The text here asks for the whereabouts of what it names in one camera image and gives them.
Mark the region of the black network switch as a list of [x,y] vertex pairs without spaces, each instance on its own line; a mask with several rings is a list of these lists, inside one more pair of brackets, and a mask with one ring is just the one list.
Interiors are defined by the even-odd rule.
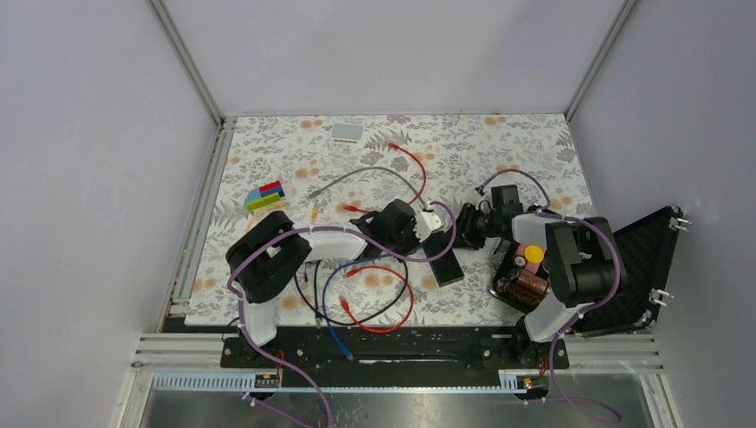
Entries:
[[[422,245],[423,252],[427,258],[434,258],[447,248],[448,242],[449,233],[434,233]],[[432,261],[430,266],[439,287],[455,284],[464,279],[464,271],[452,250],[446,251],[441,257]]]

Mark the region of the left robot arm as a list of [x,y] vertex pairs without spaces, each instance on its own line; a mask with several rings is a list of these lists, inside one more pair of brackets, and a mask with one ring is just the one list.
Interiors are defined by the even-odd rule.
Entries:
[[359,260],[415,252],[429,230],[422,214],[395,200],[383,210],[352,219],[347,226],[297,227],[283,211],[266,215],[226,252],[227,288],[236,296],[245,341],[242,354],[266,366],[276,354],[275,299],[300,267],[323,259]]

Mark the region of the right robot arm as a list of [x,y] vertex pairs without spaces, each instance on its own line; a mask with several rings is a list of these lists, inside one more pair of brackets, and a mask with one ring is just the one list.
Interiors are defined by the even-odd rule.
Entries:
[[533,367],[546,356],[546,342],[613,297],[623,265],[605,218],[525,208],[516,185],[493,188],[486,203],[463,205],[455,246],[479,250],[499,240],[489,292],[523,313],[511,353],[520,366]]

